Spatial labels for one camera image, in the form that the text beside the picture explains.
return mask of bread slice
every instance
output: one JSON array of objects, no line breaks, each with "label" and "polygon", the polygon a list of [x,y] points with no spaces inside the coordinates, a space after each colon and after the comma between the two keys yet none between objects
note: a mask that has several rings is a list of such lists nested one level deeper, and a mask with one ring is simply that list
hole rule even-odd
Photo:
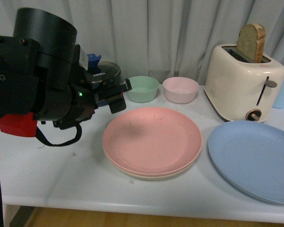
[{"label": "bread slice", "polygon": [[245,25],[239,34],[237,49],[249,60],[261,63],[265,45],[265,28],[258,24]]}]

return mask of plate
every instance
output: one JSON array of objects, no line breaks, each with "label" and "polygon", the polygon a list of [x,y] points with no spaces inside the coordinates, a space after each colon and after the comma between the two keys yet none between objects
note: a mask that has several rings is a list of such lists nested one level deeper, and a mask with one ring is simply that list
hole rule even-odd
[{"label": "plate", "polygon": [[208,148],[217,169],[235,187],[284,204],[284,131],[258,122],[227,122],[213,130]]},{"label": "plate", "polygon": [[119,169],[153,179],[175,175],[193,164],[202,148],[202,135],[182,113],[145,107],[116,117],[105,129],[102,144]]}]

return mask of pot lid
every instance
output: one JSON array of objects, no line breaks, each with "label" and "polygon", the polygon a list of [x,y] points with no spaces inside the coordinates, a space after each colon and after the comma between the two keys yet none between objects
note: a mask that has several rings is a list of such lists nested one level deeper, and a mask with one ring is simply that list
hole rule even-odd
[{"label": "pot lid", "polygon": [[121,69],[119,66],[112,62],[100,61],[98,66],[89,68],[87,70],[87,78],[93,84],[101,83],[103,80],[107,80],[120,75]]}]

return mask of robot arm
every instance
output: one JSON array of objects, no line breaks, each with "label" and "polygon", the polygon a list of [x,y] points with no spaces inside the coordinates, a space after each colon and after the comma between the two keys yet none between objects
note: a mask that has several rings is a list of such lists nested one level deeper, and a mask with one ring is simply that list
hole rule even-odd
[{"label": "robot arm", "polygon": [[[13,37],[0,36],[3,132],[26,136],[14,131],[19,125],[36,125],[36,121],[52,121],[60,129],[77,127],[91,119],[101,99],[112,113],[126,108],[122,93],[131,89],[129,80],[123,84],[114,79],[103,81],[93,90],[87,68],[82,65],[84,54],[75,45],[76,35],[74,26],[53,14],[30,8],[18,10]],[[32,128],[30,136],[36,132]]]}]

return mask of white curtain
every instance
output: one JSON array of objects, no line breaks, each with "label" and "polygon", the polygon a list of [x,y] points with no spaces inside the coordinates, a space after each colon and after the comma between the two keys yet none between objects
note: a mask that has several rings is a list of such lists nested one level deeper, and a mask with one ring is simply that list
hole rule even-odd
[{"label": "white curtain", "polygon": [[86,53],[120,66],[122,76],[206,81],[212,51],[236,44],[240,29],[266,29],[264,53],[284,65],[284,0],[0,0],[0,35],[12,36],[17,9],[53,13],[78,30]]}]

